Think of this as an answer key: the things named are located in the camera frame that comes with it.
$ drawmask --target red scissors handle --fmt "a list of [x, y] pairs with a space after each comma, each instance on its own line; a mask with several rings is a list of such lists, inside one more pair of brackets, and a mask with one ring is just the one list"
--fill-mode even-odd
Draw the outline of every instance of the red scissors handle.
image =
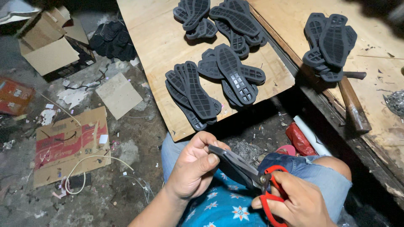
[[[282, 170], [283, 172], [288, 172], [283, 166], [275, 165], [275, 166], [271, 166], [271, 167], [267, 168], [265, 170], [265, 174], [272, 173], [273, 171], [276, 171], [276, 170]], [[275, 188], [278, 189], [278, 191], [280, 192], [282, 197], [286, 199], [288, 197], [288, 195], [285, 193], [282, 186], [279, 185], [275, 181], [275, 177], [273, 175], [271, 177], [271, 181], [274, 184]], [[259, 199], [261, 200], [262, 207], [263, 207], [263, 209], [265, 211], [265, 214], [268, 217], [268, 220], [271, 222], [271, 224], [274, 227], [287, 227], [287, 225], [285, 223], [279, 223], [278, 221], [275, 220], [274, 216], [272, 215], [272, 213], [271, 213], [271, 211], [269, 209], [268, 203], [267, 203], [267, 199], [268, 200], [280, 201], [280, 202], [284, 202], [285, 200], [283, 200], [281, 197], [269, 194], [267, 191], [265, 191], [265, 195], [261, 195], [259, 197]]]

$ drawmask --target plywood board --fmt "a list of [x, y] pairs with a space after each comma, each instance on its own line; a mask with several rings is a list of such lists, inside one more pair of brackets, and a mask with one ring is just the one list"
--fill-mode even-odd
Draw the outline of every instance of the plywood board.
[[[345, 15], [347, 25], [351, 25], [358, 39], [351, 51], [344, 71], [366, 71], [364, 80], [349, 79], [372, 125], [366, 138], [373, 140], [377, 147], [401, 170], [404, 170], [404, 123], [385, 106], [383, 95], [404, 88], [404, 77], [400, 73], [404, 66], [404, 41], [394, 36], [391, 29], [379, 19], [365, 17], [361, 6], [355, 2], [340, 0], [248, 0], [251, 7], [261, 18], [261, 24], [281, 44], [284, 50], [298, 64], [304, 53], [309, 50], [303, 33], [310, 13], [333, 13]], [[344, 104], [338, 89], [325, 91], [326, 95]]]
[[[165, 73], [173, 70], [174, 65], [178, 63], [194, 61], [197, 64], [202, 59], [201, 54], [208, 48], [214, 48], [222, 43], [229, 44], [227, 38], [219, 32], [216, 38], [208, 40], [210, 43], [203, 40], [187, 40], [182, 25], [173, 16], [173, 8], [178, 6], [178, 2], [179, 0], [118, 0], [157, 106], [174, 141], [185, 138], [195, 131], [169, 95], [164, 83]], [[222, 0], [211, 0], [210, 6], [217, 6], [220, 2]], [[250, 53], [243, 64], [262, 67], [266, 74], [266, 83], [258, 86], [256, 103], [295, 84], [294, 78], [269, 44], [255, 53]], [[202, 77], [200, 81], [208, 95], [224, 105], [217, 116], [218, 121], [237, 113], [225, 99], [221, 84]]]

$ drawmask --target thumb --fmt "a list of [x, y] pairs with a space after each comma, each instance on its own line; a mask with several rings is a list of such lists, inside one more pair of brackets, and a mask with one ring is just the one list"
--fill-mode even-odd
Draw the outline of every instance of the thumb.
[[193, 178], [200, 178], [205, 173], [214, 169], [220, 160], [219, 157], [215, 154], [209, 154], [207, 156], [198, 158], [196, 161], [191, 163], [191, 175]]

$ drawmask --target wooden hammer handle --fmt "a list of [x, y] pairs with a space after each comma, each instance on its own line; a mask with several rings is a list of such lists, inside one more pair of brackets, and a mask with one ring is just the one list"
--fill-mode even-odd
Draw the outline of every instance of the wooden hammer handle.
[[370, 126], [362, 105], [348, 78], [343, 76], [342, 80], [338, 82], [338, 86], [339, 90], [341, 90], [342, 98], [344, 99], [345, 108], [355, 125], [356, 131], [365, 133], [372, 130], [372, 126]]

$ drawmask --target small white paper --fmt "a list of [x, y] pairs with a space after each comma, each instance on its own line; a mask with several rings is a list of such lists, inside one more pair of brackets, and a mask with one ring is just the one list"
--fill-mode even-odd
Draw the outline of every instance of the small white paper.
[[108, 140], [108, 135], [101, 135], [99, 144], [105, 144]]

